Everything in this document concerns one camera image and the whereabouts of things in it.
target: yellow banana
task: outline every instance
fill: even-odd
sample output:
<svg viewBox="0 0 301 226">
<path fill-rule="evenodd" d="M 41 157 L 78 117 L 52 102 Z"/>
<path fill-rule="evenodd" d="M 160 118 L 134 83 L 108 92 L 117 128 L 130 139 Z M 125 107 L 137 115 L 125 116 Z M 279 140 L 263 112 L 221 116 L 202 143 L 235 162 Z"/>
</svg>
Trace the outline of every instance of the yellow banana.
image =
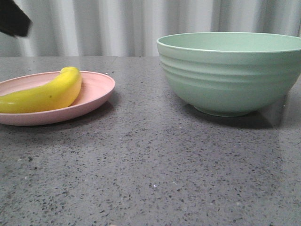
<svg viewBox="0 0 301 226">
<path fill-rule="evenodd" d="M 79 95 L 81 79 L 76 67 L 64 67 L 45 85 L 0 96 L 0 113 L 31 113 L 68 107 Z"/>
</svg>

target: plate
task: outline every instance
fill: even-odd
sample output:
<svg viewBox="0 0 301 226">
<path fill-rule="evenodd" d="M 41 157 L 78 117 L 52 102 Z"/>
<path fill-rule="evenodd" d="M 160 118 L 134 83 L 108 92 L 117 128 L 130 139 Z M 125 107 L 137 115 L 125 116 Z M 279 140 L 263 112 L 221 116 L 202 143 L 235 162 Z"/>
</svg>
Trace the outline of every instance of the plate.
<svg viewBox="0 0 301 226">
<path fill-rule="evenodd" d="M 110 98 L 115 87 L 114 79 L 97 72 L 80 72 L 81 90 L 69 107 L 33 113 L 0 113 L 0 123 L 14 126 L 46 125 L 74 119 L 100 107 Z M 58 74 L 59 72 L 38 73 L 0 82 L 0 96 L 44 85 Z"/>
</svg>

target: granite surface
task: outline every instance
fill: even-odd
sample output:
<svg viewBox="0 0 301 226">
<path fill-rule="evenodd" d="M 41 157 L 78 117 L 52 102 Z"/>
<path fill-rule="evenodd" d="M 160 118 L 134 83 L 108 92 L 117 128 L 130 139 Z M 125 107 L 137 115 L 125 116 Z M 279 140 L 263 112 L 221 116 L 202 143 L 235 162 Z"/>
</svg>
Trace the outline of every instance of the granite surface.
<svg viewBox="0 0 301 226">
<path fill-rule="evenodd" d="M 1 226 L 301 225 L 301 80 L 237 118 L 180 100 L 158 57 L 0 58 L 0 81 L 68 65 L 114 93 L 73 120 L 0 125 Z"/>
</svg>

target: green bowl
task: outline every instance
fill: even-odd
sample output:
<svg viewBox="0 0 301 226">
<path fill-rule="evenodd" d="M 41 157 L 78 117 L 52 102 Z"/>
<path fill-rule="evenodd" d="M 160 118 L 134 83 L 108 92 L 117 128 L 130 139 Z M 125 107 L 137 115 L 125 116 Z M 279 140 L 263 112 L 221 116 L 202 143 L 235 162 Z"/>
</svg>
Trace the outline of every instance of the green bowl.
<svg viewBox="0 0 301 226">
<path fill-rule="evenodd" d="M 178 97 L 217 116 L 239 116 L 284 96 L 301 73 L 301 38 L 246 32 L 161 37 L 157 47 Z"/>
</svg>

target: curtain fold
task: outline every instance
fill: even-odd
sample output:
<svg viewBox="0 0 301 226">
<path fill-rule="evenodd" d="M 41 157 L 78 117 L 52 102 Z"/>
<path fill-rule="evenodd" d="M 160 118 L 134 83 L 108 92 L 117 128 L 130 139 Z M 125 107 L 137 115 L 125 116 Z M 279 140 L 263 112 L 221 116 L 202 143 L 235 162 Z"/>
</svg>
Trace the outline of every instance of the curtain fold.
<svg viewBox="0 0 301 226">
<path fill-rule="evenodd" d="M 27 38 L 0 33 L 0 56 L 158 56 L 156 39 L 184 32 L 301 37 L 301 0 L 15 0 Z"/>
</svg>

